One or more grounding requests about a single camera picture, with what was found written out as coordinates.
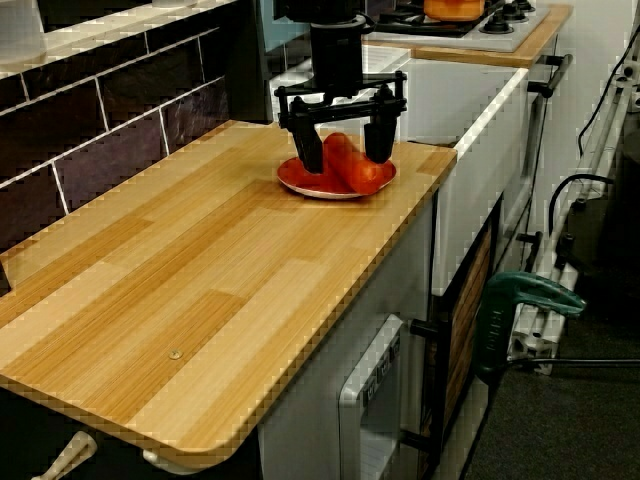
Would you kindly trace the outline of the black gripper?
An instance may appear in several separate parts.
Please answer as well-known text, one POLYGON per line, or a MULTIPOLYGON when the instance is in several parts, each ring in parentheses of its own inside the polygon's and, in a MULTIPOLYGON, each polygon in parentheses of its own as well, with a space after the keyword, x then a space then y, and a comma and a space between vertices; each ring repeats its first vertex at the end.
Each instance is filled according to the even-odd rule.
POLYGON ((304 168, 323 172, 323 144, 315 125, 368 117, 365 154, 374 163, 391 154, 398 118, 406 110, 406 74, 363 72, 364 22, 311 25, 312 78, 280 87, 279 125, 290 131, 304 168))

